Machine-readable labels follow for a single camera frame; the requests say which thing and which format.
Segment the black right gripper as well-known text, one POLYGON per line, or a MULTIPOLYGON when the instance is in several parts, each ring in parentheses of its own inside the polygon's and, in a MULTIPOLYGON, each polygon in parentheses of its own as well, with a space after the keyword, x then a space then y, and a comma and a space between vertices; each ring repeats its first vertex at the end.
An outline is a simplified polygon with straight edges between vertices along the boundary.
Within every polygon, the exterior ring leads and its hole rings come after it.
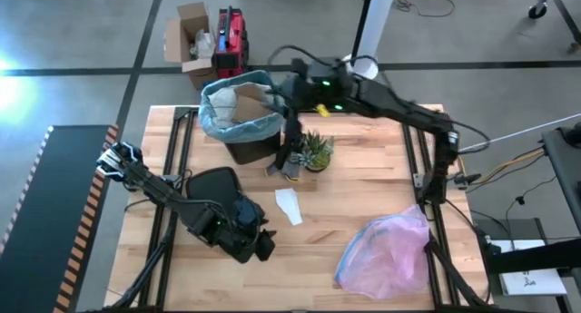
POLYGON ((297 110, 325 113, 341 112, 348 108, 352 80, 345 62, 334 59, 331 63, 313 61, 306 64, 302 59, 295 58, 291 61, 291 68, 294 72, 291 82, 275 85, 271 90, 273 94, 290 100, 291 106, 284 101, 274 102, 274 111, 286 122, 299 120, 297 110))

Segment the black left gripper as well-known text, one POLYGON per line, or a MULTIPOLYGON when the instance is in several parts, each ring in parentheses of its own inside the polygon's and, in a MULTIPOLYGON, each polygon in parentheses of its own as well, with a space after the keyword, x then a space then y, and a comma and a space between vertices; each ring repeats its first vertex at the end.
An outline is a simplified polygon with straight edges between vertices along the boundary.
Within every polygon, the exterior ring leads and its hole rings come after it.
POLYGON ((218 229, 216 245, 241 264, 254 253, 260 261, 268 260, 275 249, 272 237, 277 231, 261 232, 263 210, 255 203, 238 203, 231 207, 228 218, 218 229))

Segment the brown cardboard piece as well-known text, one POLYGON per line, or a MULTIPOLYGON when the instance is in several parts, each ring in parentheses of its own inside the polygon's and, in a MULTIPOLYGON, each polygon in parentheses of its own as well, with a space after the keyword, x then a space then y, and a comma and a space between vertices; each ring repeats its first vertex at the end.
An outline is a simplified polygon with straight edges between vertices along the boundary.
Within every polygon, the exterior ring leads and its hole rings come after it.
POLYGON ((244 83, 234 89, 236 105, 231 121, 234 123, 251 122, 273 113, 269 108, 272 96, 270 86, 259 83, 244 83))

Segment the torn white label piece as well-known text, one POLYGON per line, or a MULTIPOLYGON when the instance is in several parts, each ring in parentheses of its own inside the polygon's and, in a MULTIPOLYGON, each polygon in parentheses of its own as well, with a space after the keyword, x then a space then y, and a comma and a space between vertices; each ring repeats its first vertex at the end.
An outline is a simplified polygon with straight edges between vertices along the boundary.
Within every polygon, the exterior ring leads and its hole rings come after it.
POLYGON ((298 193, 294 189, 275 191, 275 200, 278 207, 285 213, 293 226, 302 224, 298 193))

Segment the black plastic trash bin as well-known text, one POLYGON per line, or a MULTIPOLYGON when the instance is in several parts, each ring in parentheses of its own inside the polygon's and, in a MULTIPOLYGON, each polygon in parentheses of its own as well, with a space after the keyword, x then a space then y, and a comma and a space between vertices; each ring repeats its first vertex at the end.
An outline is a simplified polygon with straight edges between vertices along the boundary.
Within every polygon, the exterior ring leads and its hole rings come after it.
MULTIPOLYGON (((269 108, 273 110, 273 112, 275 112, 273 106, 269 106, 269 108)), ((276 153, 281 146, 281 130, 274 134, 273 136, 260 141, 242 142, 242 143, 224 143, 224 142, 221 143, 224 144, 226 150, 229 152, 234 162, 236 162, 239 165, 244 165, 271 156, 272 154, 276 153)))

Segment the blue plastic trash bag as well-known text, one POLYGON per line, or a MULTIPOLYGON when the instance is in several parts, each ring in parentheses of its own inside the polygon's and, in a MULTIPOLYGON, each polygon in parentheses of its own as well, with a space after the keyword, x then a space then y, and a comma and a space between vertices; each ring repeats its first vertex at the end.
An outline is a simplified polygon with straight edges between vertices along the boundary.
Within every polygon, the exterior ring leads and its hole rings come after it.
MULTIPOLYGON (((278 113, 260 118, 251 122, 235 123, 230 128, 217 128, 212 118, 214 110, 210 104, 209 96, 222 88, 233 87, 234 89, 244 83, 259 83, 272 87, 277 85, 271 77, 264 71, 252 71, 241 75, 221 79, 207 84, 201 91, 201 103, 198 112, 199 124, 203 131, 210 137, 224 143, 254 142, 273 136, 281 130, 285 119, 278 113)), ((273 100, 270 106, 274 107, 275 101, 283 101, 282 97, 271 94, 273 100)))

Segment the pink trash bag blue drawstring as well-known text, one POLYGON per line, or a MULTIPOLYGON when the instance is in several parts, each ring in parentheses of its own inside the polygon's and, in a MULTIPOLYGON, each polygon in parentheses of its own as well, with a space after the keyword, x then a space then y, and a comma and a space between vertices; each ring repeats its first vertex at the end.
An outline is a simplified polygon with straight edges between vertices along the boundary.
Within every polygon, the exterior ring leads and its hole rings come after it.
POLYGON ((429 232, 428 219, 417 204, 371 220, 344 250, 335 283, 376 300, 421 292, 428 285, 429 232))

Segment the black trash bin lid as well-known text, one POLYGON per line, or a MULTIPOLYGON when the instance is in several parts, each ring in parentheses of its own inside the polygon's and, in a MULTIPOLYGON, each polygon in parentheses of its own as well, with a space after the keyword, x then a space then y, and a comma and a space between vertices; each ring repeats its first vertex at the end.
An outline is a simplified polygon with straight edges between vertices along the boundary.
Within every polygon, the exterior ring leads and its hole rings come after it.
POLYGON ((237 218, 235 202, 241 196, 241 185, 233 168, 213 168, 193 175, 186 182, 185 191, 188 199, 215 201, 232 220, 237 218))

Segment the succulent plant in black pot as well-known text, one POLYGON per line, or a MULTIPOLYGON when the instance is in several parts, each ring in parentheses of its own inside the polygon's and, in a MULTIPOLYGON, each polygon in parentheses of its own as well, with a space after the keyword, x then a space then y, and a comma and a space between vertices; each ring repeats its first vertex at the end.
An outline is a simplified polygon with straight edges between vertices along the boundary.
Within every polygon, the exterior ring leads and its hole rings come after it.
POLYGON ((334 137, 323 137, 317 131, 303 134, 302 147, 298 154, 299 164, 311 172, 326 170, 334 153, 334 137))

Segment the red and black toolbox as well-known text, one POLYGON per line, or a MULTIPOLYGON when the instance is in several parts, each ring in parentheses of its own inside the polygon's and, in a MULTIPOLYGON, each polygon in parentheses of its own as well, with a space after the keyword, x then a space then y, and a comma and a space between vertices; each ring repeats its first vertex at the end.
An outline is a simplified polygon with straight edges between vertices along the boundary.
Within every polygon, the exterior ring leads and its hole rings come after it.
POLYGON ((248 71, 249 40, 242 11, 229 6, 220 10, 214 64, 219 79, 248 71))

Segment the clear plastic packing wrap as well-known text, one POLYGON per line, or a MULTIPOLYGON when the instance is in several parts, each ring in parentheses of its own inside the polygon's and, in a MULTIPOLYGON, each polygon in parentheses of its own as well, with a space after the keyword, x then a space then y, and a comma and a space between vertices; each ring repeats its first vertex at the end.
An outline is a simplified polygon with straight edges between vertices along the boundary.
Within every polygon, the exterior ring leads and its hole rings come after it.
POLYGON ((190 45, 190 55, 193 60, 210 59, 215 51, 215 41, 211 33, 199 30, 190 45))

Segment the white pillar with round base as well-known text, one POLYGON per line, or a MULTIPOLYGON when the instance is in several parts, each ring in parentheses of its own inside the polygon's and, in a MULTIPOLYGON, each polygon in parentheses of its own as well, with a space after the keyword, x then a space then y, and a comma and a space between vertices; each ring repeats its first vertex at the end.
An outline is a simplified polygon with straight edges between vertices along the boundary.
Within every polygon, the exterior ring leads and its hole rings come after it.
POLYGON ((375 79, 379 73, 376 54, 393 0, 364 0, 351 51, 354 73, 375 79))

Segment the open cardboard box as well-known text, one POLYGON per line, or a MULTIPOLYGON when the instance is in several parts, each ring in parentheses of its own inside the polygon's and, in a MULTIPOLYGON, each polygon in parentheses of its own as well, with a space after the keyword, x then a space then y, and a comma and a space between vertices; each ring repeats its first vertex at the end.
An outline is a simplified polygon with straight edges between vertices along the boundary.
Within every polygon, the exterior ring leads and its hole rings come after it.
POLYGON ((180 5, 177 12, 179 17, 168 19, 166 23, 164 59, 166 62, 180 65, 181 72, 187 75, 193 87, 200 91, 205 84, 217 79, 217 73, 213 65, 213 56, 210 59, 193 60, 190 45, 195 34, 201 29, 214 37, 210 19, 204 2, 180 5))

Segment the black mat with hazard stripes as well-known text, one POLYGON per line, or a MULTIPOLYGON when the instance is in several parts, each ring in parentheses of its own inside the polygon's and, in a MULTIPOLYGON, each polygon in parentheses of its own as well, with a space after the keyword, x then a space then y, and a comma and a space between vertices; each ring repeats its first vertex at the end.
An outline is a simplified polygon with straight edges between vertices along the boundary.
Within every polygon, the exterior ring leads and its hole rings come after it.
POLYGON ((0 313, 74 313, 108 190, 115 125, 51 126, 0 238, 0 313))

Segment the grey cart leg with caster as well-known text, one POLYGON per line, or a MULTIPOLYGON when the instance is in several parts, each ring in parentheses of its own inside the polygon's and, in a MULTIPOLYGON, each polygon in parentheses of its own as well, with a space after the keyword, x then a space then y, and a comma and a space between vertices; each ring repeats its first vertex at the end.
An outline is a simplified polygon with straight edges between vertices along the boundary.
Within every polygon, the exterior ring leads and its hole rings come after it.
POLYGON ((528 9, 530 19, 538 19, 547 13, 547 0, 537 0, 537 2, 528 9))

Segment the white paper pad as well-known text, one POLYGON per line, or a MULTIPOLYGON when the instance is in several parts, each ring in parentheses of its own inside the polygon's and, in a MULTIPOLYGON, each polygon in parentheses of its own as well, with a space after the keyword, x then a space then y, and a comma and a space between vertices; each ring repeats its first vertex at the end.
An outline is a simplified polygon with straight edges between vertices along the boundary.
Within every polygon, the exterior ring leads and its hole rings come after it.
MULTIPOLYGON (((491 240, 490 245, 500 248, 501 253, 541 247, 543 240, 491 240)), ((502 292, 505 296, 559 296, 566 294, 566 288, 556 269, 499 274, 502 292)))

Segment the black metal bar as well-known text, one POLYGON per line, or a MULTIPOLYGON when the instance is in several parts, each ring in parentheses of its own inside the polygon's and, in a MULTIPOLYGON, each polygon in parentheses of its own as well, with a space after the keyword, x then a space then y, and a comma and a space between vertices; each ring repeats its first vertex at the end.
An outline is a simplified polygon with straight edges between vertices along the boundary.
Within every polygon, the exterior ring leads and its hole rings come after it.
POLYGON ((581 239, 513 250, 487 257, 487 271, 492 274, 565 268, 581 268, 581 239))

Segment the black side desk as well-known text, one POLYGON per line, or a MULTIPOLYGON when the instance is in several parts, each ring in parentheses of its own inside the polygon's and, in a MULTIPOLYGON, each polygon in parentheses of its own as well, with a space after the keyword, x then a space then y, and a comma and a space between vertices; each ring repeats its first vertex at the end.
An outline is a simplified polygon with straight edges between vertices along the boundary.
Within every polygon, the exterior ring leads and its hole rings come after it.
POLYGON ((581 122, 542 134, 551 162, 577 228, 581 230, 581 122))

